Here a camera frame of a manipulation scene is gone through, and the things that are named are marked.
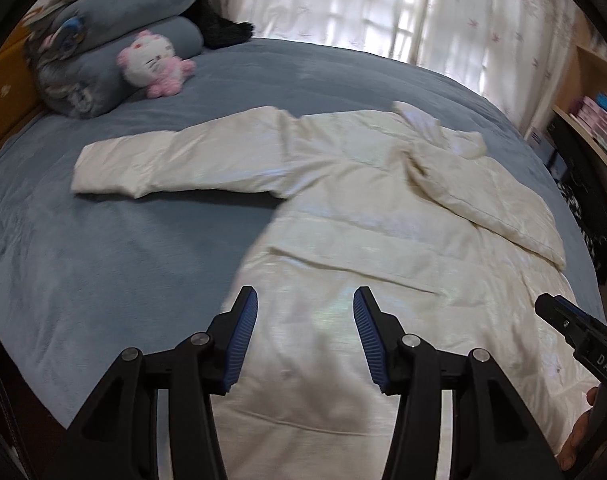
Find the person right hand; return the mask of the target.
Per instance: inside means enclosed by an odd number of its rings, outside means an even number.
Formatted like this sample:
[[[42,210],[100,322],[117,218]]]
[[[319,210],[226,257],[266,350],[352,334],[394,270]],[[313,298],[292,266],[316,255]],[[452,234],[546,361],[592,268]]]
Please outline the person right hand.
[[[573,430],[571,430],[571,433],[556,456],[559,468],[561,468],[562,471],[569,470],[576,461],[577,449],[588,432],[592,408],[598,395],[599,388],[597,387],[593,387],[587,392],[585,395],[585,400],[587,400],[588,404],[590,405],[590,409],[584,412],[576,420],[575,424],[573,425]]]

